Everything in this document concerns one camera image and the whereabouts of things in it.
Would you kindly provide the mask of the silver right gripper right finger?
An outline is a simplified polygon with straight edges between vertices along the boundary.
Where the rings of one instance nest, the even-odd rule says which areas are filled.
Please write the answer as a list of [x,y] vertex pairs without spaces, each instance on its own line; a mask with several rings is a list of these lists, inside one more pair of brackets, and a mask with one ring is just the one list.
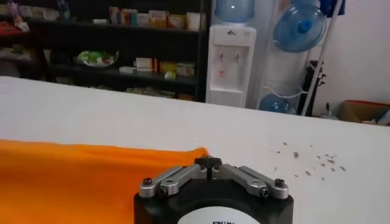
[[289,187],[283,179],[273,180],[247,166],[224,164],[215,157],[208,158],[208,186],[221,197],[289,198]]

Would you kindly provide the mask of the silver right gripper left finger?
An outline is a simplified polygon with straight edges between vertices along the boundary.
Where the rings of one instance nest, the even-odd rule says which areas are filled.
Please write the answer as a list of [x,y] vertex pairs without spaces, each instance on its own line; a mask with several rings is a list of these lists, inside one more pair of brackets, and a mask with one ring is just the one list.
[[142,198],[170,197],[179,193],[180,188],[190,180],[207,179],[208,169],[199,164],[174,166],[154,178],[145,178],[139,187]]

